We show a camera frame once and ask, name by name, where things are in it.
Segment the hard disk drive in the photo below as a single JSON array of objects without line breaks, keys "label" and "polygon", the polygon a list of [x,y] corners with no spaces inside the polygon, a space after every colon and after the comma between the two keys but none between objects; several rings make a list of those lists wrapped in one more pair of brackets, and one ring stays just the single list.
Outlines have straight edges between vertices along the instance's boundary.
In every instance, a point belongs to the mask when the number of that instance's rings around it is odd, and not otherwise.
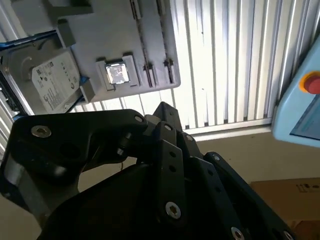
[{"label": "hard disk drive", "polygon": [[2,48],[0,78],[8,105],[22,115],[65,113],[82,95],[77,64],[56,33]]}]

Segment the blue frame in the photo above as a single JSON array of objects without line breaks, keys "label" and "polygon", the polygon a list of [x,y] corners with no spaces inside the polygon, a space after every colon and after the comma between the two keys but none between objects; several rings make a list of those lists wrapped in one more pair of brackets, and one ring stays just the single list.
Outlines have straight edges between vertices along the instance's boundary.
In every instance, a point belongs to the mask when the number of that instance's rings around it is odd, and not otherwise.
[{"label": "blue frame", "polygon": [[313,44],[281,99],[273,118],[272,133],[277,140],[320,148],[320,140],[290,135],[316,96],[299,89],[301,78],[312,71],[320,71],[320,37]]}]

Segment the bolt head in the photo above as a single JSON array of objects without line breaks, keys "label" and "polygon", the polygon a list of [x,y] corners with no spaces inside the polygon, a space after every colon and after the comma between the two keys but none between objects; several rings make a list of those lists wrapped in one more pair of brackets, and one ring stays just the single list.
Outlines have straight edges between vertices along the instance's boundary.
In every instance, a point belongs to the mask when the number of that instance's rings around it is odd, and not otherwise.
[{"label": "bolt head", "polygon": [[169,201],[165,205],[165,212],[173,219],[179,219],[181,217],[181,210],[177,204],[172,201]]}]

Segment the light blue control box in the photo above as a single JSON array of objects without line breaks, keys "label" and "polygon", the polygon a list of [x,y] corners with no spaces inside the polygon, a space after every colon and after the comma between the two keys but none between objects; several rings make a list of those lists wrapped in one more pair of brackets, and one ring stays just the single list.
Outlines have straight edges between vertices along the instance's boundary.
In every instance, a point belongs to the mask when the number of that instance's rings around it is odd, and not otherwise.
[{"label": "light blue control box", "polygon": [[320,148],[320,94],[311,94],[301,88],[306,76],[317,71],[320,72],[320,37],[276,109],[272,133],[277,140]]}]

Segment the screw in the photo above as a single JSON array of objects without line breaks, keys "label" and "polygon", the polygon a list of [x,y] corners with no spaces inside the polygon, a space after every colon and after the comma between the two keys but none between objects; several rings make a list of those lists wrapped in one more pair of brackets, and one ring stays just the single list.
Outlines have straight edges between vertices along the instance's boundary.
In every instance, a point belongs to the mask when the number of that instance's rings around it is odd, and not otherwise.
[{"label": "screw", "polygon": [[51,130],[47,126],[37,125],[31,128],[31,134],[38,138],[48,138],[51,136]]},{"label": "screw", "polygon": [[190,135],[187,135],[186,138],[189,140],[189,141],[193,141],[194,139],[192,138],[192,136]]},{"label": "screw", "polygon": [[140,117],[140,116],[138,116],[138,115],[136,115],[135,117],[135,120],[137,120],[138,122],[143,122],[144,120]]},{"label": "screw", "polygon": [[283,231],[283,233],[284,233],[284,235],[286,236],[286,238],[287,238],[288,240],[294,240],[294,238],[291,236],[291,234],[288,233],[287,231]]},{"label": "screw", "polygon": [[231,232],[232,232],[232,236],[235,240],[245,240],[244,235],[242,234],[242,232],[236,228],[236,227],[231,227]]},{"label": "screw", "polygon": [[216,161],[220,161],[220,157],[218,157],[217,155],[213,155],[214,160]]},{"label": "screw", "polygon": [[181,217],[181,211],[177,204],[172,201],[168,201],[165,205],[166,214],[173,219],[179,219]]},{"label": "screw", "polygon": [[171,128],[169,125],[167,125],[167,124],[165,124],[164,127],[165,127],[166,129],[168,129],[169,131],[172,130],[172,128]]}]

